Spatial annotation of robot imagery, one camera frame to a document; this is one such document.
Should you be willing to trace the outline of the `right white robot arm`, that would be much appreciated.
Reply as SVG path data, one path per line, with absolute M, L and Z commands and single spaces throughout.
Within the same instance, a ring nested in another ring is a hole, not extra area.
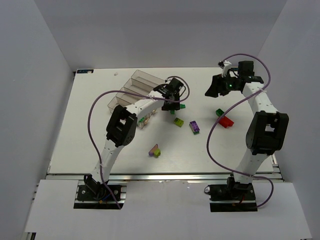
M 229 61 L 221 61 L 218 65 L 222 73 L 212 77 L 205 96 L 217 98 L 239 91 L 253 113 L 245 136 L 247 149 L 233 172 L 237 184 L 248 185 L 264 160 L 282 148 L 289 116 L 279 112 L 271 103 L 264 91 L 263 79 L 255 75 L 253 61 L 240 61 L 237 76 L 231 76 L 232 64 Z

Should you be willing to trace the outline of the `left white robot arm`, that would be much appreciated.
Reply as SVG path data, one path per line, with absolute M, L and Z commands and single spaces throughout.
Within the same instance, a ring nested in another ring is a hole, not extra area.
M 113 90 L 100 94 L 92 103 L 88 118 L 87 132 L 89 139 L 98 155 L 98 163 L 95 169 L 84 176 L 84 184 L 97 195 L 101 189 L 108 189 L 108 181 L 111 170 L 122 149 L 129 145 L 135 137 L 137 123 L 144 116 L 163 106 L 175 108 L 180 102 L 188 99 L 190 87 L 188 83 L 179 76 L 169 76 L 167 82 L 156 86 L 148 95 L 117 90 L 141 99 L 127 106 L 118 105 L 113 110 L 106 126 L 106 140 L 103 151 L 100 152 L 91 132 L 91 117 L 97 102 L 107 94 L 114 93 Z

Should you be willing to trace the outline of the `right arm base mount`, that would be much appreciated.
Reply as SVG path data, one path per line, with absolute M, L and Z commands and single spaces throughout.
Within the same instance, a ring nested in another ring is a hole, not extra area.
M 204 188 L 209 196 L 209 206 L 212 213 L 257 212 L 256 195 L 253 185 L 246 187 L 231 187 L 227 184 L 211 184 Z

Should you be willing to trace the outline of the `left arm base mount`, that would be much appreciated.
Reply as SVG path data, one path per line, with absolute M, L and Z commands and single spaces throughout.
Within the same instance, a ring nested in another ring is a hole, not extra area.
M 102 188 L 98 195 L 95 195 L 87 186 L 79 185 L 77 187 L 74 209 L 87 210 L 120 210 L 126 199 L 127 187 L 125 185 L 109 185 L 112 193 L 120 207 L 118 207 L 110 191 Z

